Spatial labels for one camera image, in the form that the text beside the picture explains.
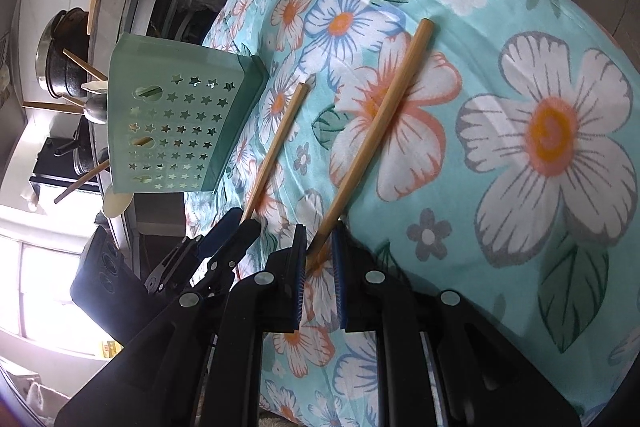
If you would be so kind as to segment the bamboo chopstick five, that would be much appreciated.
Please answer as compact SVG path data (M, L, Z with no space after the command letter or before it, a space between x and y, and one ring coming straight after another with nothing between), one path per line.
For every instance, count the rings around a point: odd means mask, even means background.
M104 161L100 162L99 165L96 165L96 167L83 174L74 183L70 184L69 187L66 187L66 189L60 195L58 195L58 197L55 197L53 201L55 205L58 205L60 202L62 202L63 199L66 199L68 195L72 194L73 192L78 190L79 187L82 187L86 182L97 176L100 172L110 167L110 164L111 161L105 159Z

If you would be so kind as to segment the black wok with lid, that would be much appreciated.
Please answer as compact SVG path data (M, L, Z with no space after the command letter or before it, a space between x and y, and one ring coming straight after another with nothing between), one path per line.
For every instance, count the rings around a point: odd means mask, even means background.
M72 155L72 165L78 176L82 176L94 168L96 164L91 148L89 121L86 117L79 119L73 139L61 145L55 145L53 155L56 158Z

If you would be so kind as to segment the large black stock pot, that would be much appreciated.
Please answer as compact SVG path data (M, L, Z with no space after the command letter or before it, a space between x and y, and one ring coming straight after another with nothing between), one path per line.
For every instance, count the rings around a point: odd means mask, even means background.
M70 51L81 60L88 57L88 15L81 8L62 10L43 29L36 51L36 76L40 88L52 98L87 96L81 88L87 81L87 73L63 51Z

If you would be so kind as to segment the bamboo chopstick three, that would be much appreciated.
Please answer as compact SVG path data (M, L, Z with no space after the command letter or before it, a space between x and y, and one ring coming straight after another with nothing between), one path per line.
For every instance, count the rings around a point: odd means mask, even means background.
M288 139L288 135L293 127L299 107L302 106L308 92L309 83L307 81L301 82L297 85L292 96L292 100L285 109L283 118L279 124L276 134L274 135L273 141L270 144L267 155L258 169L255 183L252 191L250 191L250 198L244 207L241 221L250 219L259 205L260 200L262 199L262 192L265 191L265 187L271 176L271 171L273 170L274 165L276 165L280 150L286 139Z

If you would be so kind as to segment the floral blue tablecloth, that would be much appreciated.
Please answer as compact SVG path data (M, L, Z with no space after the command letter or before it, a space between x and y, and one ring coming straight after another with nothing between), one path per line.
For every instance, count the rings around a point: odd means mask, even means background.
M639 74L570 0L228 0L210 48L265 92L190 235L245 204L299 83L310 91L239 266L317 233L420 20L431 52L346 212L380 267L483 309L584 425L639 353Z

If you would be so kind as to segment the bamboo chopstick two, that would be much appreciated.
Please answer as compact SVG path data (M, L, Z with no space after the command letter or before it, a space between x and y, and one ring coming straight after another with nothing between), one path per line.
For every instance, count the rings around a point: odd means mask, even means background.
M73 104L58 104L58 103L46 103L46 102L23 102L24 108L32 108L32 109L43 109L50 110L50 112L61 113L61 114L77 114L82 115L84 113L84 109L81 106L73 105Z

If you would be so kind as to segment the large white rice spoon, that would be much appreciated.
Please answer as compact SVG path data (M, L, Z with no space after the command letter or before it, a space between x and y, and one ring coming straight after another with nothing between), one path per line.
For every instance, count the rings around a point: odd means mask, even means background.
M105 80L91 80L83 83L81 89L92 94L107 94L108 82Z

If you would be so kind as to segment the green plastic utensil caddy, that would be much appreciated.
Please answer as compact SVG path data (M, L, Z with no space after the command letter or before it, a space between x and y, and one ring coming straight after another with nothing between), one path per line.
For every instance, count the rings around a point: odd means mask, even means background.
M107 87L113 190L212 191L267 80L247 51L121 35Z

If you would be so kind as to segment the steel spoon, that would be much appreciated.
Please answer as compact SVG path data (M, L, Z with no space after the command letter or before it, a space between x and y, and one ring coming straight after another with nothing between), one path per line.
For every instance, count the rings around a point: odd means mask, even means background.
M107 97L105 95L94 96L84 105L84 116L93 124L106 124L107 121Z

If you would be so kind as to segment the bamboo chopstick four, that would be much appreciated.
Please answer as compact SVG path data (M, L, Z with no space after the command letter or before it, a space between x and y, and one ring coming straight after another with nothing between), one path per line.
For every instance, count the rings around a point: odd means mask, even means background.
M310 263L314 263L320 255L323 245L328 240L338 218L347 207L352 198L352 193L356 191L361 178L366 173L372 158L382 143L387 128L390 127L411 81L421 66L423 55L432 38L434 27L435 24L428 18L420 20L416 33L408 46L407 54L384 95L378 108L378 113L372 119L371 126L364 136L358 153L346 172L328 212L323 217L321 225L310 243L307 251L307 260Z

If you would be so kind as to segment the bamboo chopstick one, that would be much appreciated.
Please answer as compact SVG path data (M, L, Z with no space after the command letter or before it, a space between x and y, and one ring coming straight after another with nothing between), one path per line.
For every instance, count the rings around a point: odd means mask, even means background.
M63 54L69 60L71 60L74 64L76 64L81 69L83 69L91 77L96 78L97 80L100 80L100 81L107 80L107 77L103 74L103 72L100 72L99 69L96 69L95 67L93 67L92 65L84 61L82 58L77 56L75 53L73 53L69 49L64 49Z

